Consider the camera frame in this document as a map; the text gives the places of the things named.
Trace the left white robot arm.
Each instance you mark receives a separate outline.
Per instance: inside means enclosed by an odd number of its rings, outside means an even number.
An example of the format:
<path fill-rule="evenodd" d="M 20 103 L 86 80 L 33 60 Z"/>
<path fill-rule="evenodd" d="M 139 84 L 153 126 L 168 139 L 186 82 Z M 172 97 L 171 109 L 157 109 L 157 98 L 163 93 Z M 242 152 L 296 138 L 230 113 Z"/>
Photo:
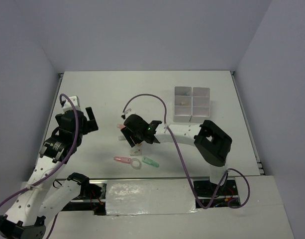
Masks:
<path fill-rule="evenodd" d="M 51 196 L 47 193 L 68 159 L 81 145 L 84 135 L 97 131 L 92 108 L 86 112 L 64 110 L 55 116 L 58 126 L 45 140 L 27 184 L 15 194 L 16 201 L 0 215 L 0 235 L 5 239 L 41 239 L 50 221 L 74 198 L 91 195 L 96 185 L 89 177 L 72 173 Z"/>

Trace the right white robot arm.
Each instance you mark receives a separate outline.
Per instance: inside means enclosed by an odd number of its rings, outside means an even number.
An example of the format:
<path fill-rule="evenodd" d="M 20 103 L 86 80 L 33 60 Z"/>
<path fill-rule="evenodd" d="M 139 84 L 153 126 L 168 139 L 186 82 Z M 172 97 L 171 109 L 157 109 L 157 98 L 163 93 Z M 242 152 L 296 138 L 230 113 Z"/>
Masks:
<path fill-rule="evenodd" d="M 160 120 L 147 123 L 137 114 L 121 115 L 124 119 L 122 134 L 131 147 L 142 142 L 148 144 L 175 142 L 195 146 L 210 165 L 209 189 L 215 195 L 222 194 L 227 184 L 226 158 L 230 152 L 232 138 L 210 120 L 202 124 L 166 124 Z"/>

